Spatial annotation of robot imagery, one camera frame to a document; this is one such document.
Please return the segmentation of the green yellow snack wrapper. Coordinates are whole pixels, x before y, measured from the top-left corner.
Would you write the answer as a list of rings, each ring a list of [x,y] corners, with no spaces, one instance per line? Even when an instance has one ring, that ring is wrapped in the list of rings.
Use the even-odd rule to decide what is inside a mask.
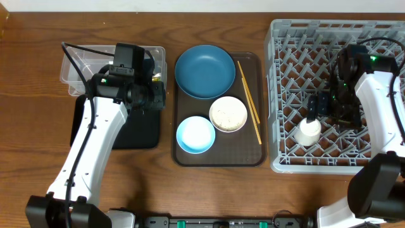
[[[153,82],[161,81],[161,79],[162,79],[161,73],[157,73],[152,77]]]

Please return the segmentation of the cream white cup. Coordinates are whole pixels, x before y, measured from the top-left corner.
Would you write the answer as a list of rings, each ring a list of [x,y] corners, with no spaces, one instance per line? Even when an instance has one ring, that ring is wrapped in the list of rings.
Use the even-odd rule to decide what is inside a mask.
[[[321,123],[318,120],[308,120],[304,118],[298,125],[298,130],[294,134],[296,142],[303,146],[312,146],[320,139]]]

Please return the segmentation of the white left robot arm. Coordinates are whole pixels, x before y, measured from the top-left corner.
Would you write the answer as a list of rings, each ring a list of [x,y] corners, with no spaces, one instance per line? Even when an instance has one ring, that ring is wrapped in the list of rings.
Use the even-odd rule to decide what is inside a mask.
[[[124,208],[98,209],[104,171],[121,128],[132,111],[165,107],[165,82],[154,79],[155,46],[118,43],[113,62],[86,79],[77,60],[61,47],[85,88],[83,114],[66,161],[45,196],[32,195],[25,208],[31,227],[138,227]]]

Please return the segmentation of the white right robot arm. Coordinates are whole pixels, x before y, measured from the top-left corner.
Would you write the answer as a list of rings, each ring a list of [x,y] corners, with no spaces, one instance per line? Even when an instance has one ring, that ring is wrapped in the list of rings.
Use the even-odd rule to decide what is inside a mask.
[[[356,128],[365,115],[371,160],[350,181],[347,196],[317,210],[317,227],[371,227],[404,220],[404,104],[393,56],[370,54],[363,42],[338,52],[329,91],[308,101],[307,123],[317,117]]]

